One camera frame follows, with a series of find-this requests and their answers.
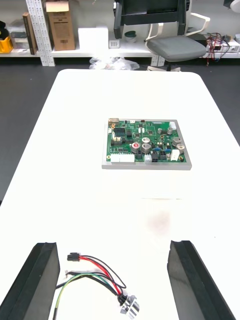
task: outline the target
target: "dark floor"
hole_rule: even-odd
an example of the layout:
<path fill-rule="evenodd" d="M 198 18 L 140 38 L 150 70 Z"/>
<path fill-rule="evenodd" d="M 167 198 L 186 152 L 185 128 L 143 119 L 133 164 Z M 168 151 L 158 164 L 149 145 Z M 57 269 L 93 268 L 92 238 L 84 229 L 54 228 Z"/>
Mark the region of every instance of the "dark floor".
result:
<path fill-rule="evenodd" d="M 42 67 L 39 59 L 0 59 L 0 200 L 8 189 L 25 146 L 51 90 L 63 69 L 88 69 L 88 59 L 55 59 Z M 149 59 L 136 59 L 145 70 Z M 206 66 L 199 59 L 181 64 L 199 74 L 240 144 L 240 61 L 222 59 Z"/>

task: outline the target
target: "white table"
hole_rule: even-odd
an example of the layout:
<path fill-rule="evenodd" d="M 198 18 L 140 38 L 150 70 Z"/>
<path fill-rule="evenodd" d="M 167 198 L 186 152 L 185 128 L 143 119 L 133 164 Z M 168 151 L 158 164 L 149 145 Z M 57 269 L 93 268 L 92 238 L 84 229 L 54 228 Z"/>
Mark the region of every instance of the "white table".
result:
<path fill-rule="evenodd" d="M 192 170 L 102 170 L 110 117 L 177 119 Z M 177 320 L 168 250 L 171 239 L 191 240 L 240 318 L 239 161 L 240 148 L 198 75 L 61 71 L 0 208 L 0 303 L 32 247 L 57 242 L 62 272 L 92 270 L 67 262 L 69 252 L 96 256 L 137 296 L 139 320 Z M 185 189 L 185 177 L 191 192 L 181 199 L 151 196 L 169 181 L 175 190 Z M 149 194 L 141 192 L 145 186 Z M 57 320 L 125 319 L 116 298 L 93 282 L 68 286 Z"/>

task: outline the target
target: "wire harness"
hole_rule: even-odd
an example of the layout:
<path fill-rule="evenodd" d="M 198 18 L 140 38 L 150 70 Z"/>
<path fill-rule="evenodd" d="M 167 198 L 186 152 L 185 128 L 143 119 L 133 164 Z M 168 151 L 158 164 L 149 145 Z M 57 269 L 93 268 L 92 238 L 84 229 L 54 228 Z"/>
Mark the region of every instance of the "wire harness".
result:
<path fill-rule="evenodd" d="M 140 307 L 139 307 L 139 304 L 136 302 L 137 298 L 134 295 L 128 296 L 127 294 L 124 294 L 123 290 L 127 288 L 125 283 L 105 262 L 103 262 L 102 260 L 94 256 L 80 255 L 77 252 L 71 252 L 67 256 L 67 260 L 72 262 L 80 262 L 81 260 L 91 262 L 96 267 L 98 267 L 101 270 L 101 272 L 67 271 L 65 273 L 66 277 L 68 275 L 71 275 L 72 277 L 68 281 L 56 286 L 56 289 L 61 288 L 61 290 L 59 292 L 59 295 L 56 301 L 53 320 L 56 320 L 57 318 L 60 299 L 66 286 L 71 282 L 82 279 L 82 278 L 89 278 L 91 280 L 94 280 L 99 284 L 101 284 L 102 286 L 104 286 L 106 289 L 108 289 L 113 295 L 117 297 L 117 301 L 121 306 L 120 312 L 122 314 L 128 315 L 131 320 L 133 320 L 138 315 Z M 115 281 L 111 273 L 114 274 L 115 278 L 117 279 L 117 282 Z"/>

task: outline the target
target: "gray chair seat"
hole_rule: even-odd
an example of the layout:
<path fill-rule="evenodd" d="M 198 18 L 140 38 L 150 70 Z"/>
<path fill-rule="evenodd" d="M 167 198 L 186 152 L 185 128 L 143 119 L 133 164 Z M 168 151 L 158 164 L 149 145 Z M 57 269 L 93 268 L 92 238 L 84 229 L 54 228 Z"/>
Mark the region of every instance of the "gray chair seat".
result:
<path fill-rule="evenodd" d="M 154 38 L 147 42 L 147 47 L 168 62 L 196 59 L 206 53 L 204 45 L 184 35 Z"/>

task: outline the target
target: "circuit board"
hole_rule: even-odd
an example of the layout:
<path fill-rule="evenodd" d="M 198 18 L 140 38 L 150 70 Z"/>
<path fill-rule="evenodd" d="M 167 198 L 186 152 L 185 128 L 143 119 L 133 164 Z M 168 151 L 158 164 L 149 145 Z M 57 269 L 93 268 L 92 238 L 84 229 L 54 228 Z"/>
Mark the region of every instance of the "circuit board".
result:
<path fill-rule="evenodd" d="M 105 128 L 104 169 L 190 170 L 176 120 L 110 118 Z"/>

